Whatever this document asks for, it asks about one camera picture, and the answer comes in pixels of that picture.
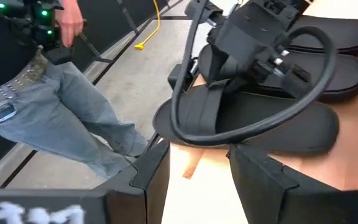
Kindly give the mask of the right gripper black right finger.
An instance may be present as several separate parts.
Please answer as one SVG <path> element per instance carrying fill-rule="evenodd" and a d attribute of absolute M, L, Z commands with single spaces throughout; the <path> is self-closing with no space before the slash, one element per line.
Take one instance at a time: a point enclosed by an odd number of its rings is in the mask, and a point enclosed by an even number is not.
<path fill-rule="evenodd" d="M 228 158 L 248 224 L 358 224 L 358 190 L 336 189 L 245 144 L 233 144 Z"/>

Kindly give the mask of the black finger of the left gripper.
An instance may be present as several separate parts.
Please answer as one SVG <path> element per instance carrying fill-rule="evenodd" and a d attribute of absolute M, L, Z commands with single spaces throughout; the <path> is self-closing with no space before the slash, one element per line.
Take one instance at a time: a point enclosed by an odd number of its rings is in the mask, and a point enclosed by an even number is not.
<path fill-rule="evenodd" d="M 229 55 L 212 44 L 209 44 L 209 46 L 211 49 L 211 65 L 209 66 L 207 87 L 210 90 L 215 90 L 224 87 L 227 83 L 227 79 L 221 76 L 221 69 Z"/>
<path fill-rule="evenodd" d="M 311 90 L 311 75 L 298 65 L 291 64 L 285 69 L 282 88 L 291 96 L 302 98 Z"/>

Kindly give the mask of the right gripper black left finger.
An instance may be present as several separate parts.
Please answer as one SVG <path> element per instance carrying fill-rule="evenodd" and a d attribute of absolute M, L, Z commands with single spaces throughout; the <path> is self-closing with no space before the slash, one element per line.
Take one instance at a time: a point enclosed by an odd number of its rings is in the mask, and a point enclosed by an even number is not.
<path fill-rule="evenodd" d="M 0 190 L 0 224 L 161 224 L 169 178 L 163 140 L 92 190 Z"/>

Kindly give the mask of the black rubber slide sandal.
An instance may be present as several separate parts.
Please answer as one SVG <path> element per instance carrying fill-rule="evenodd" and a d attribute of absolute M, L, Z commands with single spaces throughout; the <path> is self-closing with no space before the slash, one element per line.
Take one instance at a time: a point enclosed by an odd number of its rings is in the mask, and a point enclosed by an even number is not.
<path fill-rule="evenodd" d="M 319 77 L 323 66 L 323 55 L 290 51 L 286 56 L 287 61 L 293 62 L 306 70 L 311 75 L 314 83 Z M 212 48 L 205 45 L 198 56 L 199 70 L 206 81 L 209 81 L 209 66 L 212 64 Z M 217 80 L 235 78 L 245 73 L 241 70 L 236 60 L 229 56 L 222 66 Z M 269 76 L 268 79 L 255 87 L 244 87 L 242 90 L 266 96 L 281 98 L 293 98 L 280 87 L 278 77 Z M 331 83 L 321 94 L 318 101 L 325 103 L 337 103 L 350 100 L 358 95 L 358 58 L 351 55 L 337 55 L 336 69 Z"/>
<path fill-rule="evenodd" d="M 306 26 L 317 27 L 330 36 L 339 54 L 358 56 L 358 19 L 302 16 L 290 31 Z"/>
<path fill-rule="evenodd" d="M 293 100 L 243 91 L 225 93 L 228 80 L 198 85 L 180 97 L 180 129 L 210 135 L 239 129 L 268 118 L 294 104 Z M 328 152 L 339 133 L 339 118 L 330 107 L 313 103 L 282 125 L 247 140 L 267 152 L 314 154 Z"/>

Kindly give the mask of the black folding room divider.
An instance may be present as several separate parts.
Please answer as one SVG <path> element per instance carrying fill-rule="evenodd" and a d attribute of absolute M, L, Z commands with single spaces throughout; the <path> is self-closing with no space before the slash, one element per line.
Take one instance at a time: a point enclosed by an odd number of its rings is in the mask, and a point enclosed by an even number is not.
<path fill-rule="evenodd" d="M 133 31 L 123 9 L 135 26 L 155 15 L 153 0 L 78 0 L 78 5 L 87 20 L 83 33 L 100 53 Z"/>

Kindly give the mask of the person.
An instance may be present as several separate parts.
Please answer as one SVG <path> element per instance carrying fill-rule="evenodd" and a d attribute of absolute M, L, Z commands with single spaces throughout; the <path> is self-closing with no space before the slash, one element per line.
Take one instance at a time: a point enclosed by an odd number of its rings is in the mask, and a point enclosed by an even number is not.
<path fill-rule="evenodd" d="M 90 167 L 109 179 L 146 150 L 132 123 L 71 62 L 54 65 L 0 17 L 0 136 Z"/>

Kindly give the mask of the person's hand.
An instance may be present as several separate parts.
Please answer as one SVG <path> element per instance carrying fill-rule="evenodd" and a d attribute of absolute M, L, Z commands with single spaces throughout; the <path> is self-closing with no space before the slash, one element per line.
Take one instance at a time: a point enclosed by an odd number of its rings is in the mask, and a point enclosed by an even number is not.
<path fill-rule="evenodd" d="M 77 0 L 61 0 L 63 10 L 55 11 L 55 18 L 61 29 L 62 42 L 71 47 L 74 37 L 83 30 L 83 16 Z"/>

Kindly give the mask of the black frame bracket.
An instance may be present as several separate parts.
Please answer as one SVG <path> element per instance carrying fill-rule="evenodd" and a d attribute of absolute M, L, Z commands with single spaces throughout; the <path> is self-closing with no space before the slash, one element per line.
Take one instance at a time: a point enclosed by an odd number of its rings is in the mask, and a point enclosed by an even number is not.
<path fill-rule="evenodd" d="M 198 59 L 197 57 L 193 57 L 189 62 L 188 70 L 186 72 L 185 79 L 184 79 L 184 84 L 182 86 L 183 92 L 187 91 L 187 89 L 189 89 L 189 87 L 192 86 L 194 76 L 195 76 L 193 67 L 196 64 L 197 59 Z M 180 69 L 181 69 L 181 64 L 180 63 L 176 64 L 167 78 L 167 81 L 168 81 L 170 87 L 172 88 L 172 90 L 174 89 L 174 87 L 177 83 Z"/>

